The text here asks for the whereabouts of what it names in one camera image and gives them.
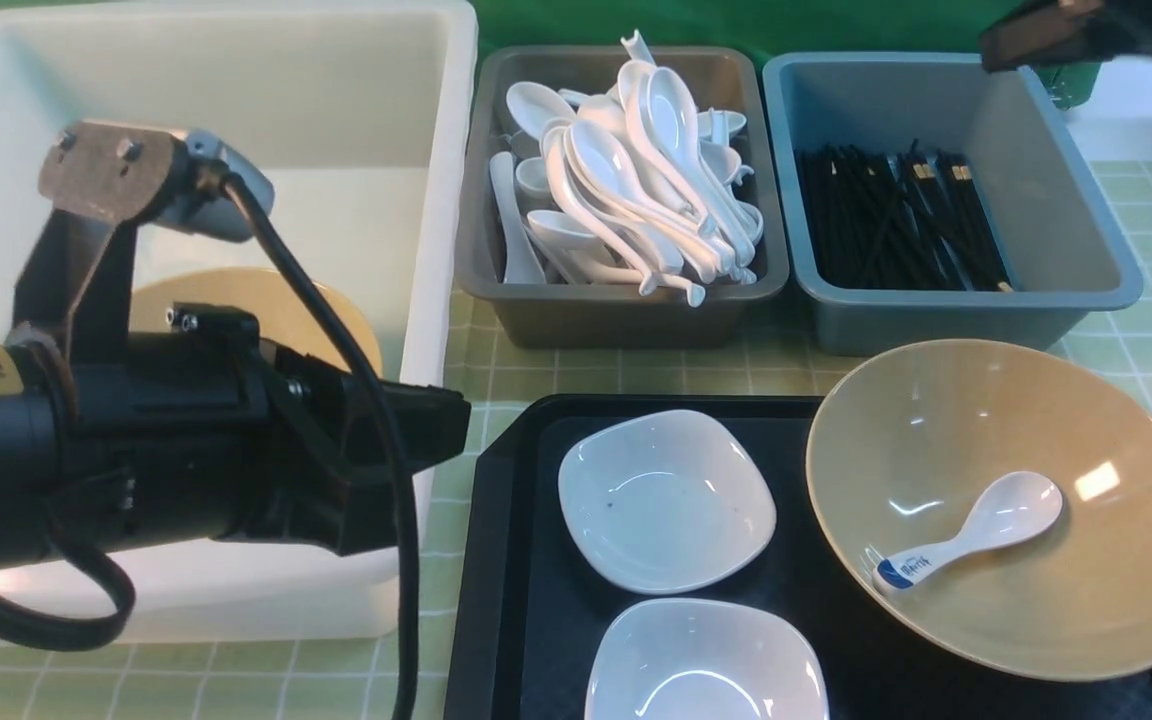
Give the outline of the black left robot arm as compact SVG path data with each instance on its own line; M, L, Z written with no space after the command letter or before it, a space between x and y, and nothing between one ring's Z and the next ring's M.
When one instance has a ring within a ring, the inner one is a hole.
M0 569L113 575L180 541L392 547L391 457L357 379L238 306L170 306L113 365L0 346Z

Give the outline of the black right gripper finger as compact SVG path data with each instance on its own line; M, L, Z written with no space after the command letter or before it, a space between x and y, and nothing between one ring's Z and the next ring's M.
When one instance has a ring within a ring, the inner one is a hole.
M987 73L1152 58L1152 1L1024 1L978 45Z

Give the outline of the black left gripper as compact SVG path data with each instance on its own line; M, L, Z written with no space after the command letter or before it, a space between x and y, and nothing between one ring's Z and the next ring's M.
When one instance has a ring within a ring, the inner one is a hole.
M394 462L364 378L262 338L237 306L177 304L166 333L47 314L58 473L46 553L97 558L172 541L396 548ZM435 468L465 450L471 404L379 381L429 535Z

